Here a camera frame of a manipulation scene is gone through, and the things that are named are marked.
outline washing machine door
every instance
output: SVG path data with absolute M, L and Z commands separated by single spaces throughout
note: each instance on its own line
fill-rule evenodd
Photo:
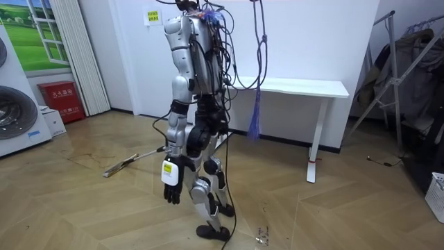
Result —
M 0 38 L 0 67 L 3 66 L 3 64 L 6 61 L 6 46 L 5 43 Z
M 23 92 L 0 86 L 0 140 L 27 132 L 37 120 L 34 101 Z

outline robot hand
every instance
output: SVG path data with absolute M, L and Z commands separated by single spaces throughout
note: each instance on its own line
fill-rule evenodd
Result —
M 194 164 L 186 156 L 167 156 L 162 165 L 162 181 L 165 183 L 164 198 L 168 203 L 179 204 L 182 193 L 185 168 L 196 171 Z

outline washing machine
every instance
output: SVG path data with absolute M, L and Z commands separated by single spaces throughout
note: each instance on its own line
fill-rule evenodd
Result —
M 0 156 L 50 139 L 48 126 L 0 20 Z

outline table leg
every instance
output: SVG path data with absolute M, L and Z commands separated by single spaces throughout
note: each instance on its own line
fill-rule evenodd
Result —
M 322 127 L 324 125 L 325 113 L 327 112 L 329 99 L 323 98 L 319 109 L 318 121 L 314 131 L 313 146 L 309 150 L 309 162 L 307 168 L 307 181 L 314 183 L 316 180 L 316 155 L 318 153 L 319 141 L 321 140 Z

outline clothing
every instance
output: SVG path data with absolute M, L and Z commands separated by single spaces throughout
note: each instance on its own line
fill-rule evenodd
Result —
M 433 30 L 426 29 L 407 35 L 395 43 L 398 77 L 406 72 L 433 37 Z M 368 106 L 375 95 L 383 90 L 393 75 L 393 67 L 391 60 L 389 60 L 390 56 L 387 56 L 387 51 L 390 51 L 389 46 L 384 47 L 378 56 L 377 62 L 366 77 L 364 86 L 358 96 L 358 102 L 361 106 Z M 438 78 L 431 71 L 442 64 L 444 64 L 444 41 L 439 39 L 399 86 L 401 114 L 414 119 L 426 111 L 438 84 Z M 395 102 L 393 87 L 385 92 L 380 101 L 385 104 Z M 384 109 L 388 113 L 395 112 L 394 105 L 384 107 Z

